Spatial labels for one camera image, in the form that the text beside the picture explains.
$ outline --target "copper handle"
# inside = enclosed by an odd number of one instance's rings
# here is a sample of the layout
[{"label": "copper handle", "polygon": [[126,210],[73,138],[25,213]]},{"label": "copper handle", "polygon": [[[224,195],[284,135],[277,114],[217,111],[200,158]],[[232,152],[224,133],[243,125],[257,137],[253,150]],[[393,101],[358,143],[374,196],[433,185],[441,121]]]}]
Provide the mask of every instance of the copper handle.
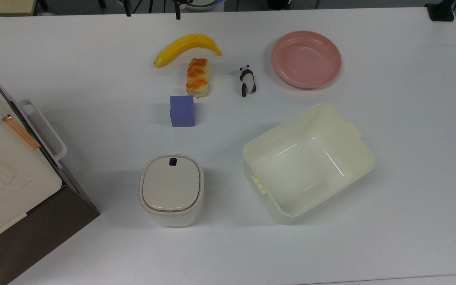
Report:
[{"label": "copper handle", "polygon": [[40,147],[40,143],[34,139],[10,114],[3,118],[3,121],[33,150]]}]

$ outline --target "purple cube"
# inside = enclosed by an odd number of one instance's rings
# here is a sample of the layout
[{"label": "purple cube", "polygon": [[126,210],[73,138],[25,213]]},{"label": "purple cube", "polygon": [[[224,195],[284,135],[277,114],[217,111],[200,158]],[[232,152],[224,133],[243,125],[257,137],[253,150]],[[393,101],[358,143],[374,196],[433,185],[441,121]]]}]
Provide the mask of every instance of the purple cube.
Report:
[{"label": "purple cube", "polygon": [[172,127],[195,126],[195,103],[192,96],[170,96]]}]

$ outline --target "lidded container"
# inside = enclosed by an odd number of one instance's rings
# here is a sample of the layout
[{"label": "lidded container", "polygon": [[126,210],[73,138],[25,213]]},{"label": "lidded container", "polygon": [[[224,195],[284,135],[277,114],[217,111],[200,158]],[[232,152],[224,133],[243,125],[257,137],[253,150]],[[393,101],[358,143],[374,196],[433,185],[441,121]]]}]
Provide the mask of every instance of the lidded container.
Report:
[{"label": "lidded container", "polygon": [[244,173],[272,218],[288,224],[374,167],[360,133],[320,104],[244,146]]},{"label": "lidded container", "polygon": [[163,155],[147,162],[140,180],[143,208],[167,227],[190,225],[203,207],[204,173],[186,155]]}]

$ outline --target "toy panda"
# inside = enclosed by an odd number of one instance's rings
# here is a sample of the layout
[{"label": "toy panda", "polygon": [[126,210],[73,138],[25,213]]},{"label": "toy panda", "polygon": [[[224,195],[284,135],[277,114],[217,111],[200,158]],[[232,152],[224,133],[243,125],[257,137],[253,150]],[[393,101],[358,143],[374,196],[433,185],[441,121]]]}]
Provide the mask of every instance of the toy panda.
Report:
[{"label": "toy panda", "polygon": [[255,75],[249,70],[249,65],[240,67],[240,81],[242,81],[242,97],[245,97],[247,92],[256,92]]}]

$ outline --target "banana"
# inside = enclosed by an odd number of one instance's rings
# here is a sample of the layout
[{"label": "banana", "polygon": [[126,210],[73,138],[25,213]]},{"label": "banana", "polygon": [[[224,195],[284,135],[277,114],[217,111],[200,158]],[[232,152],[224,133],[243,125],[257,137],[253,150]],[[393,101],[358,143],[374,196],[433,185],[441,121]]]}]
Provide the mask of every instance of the banana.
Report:
[{"label": "banana", "polygon": [[217,55],[221,55],[221,51],[217,48],[216,43],[214,43],[214,40],[212,40],[209,36],[205,36],[204,34],[188,34],[187,36],[178,38],[165,47],[156,57],[154,66],[164,67],[179,54],[188,49],[198,47],[213,50],[217,53]]}]

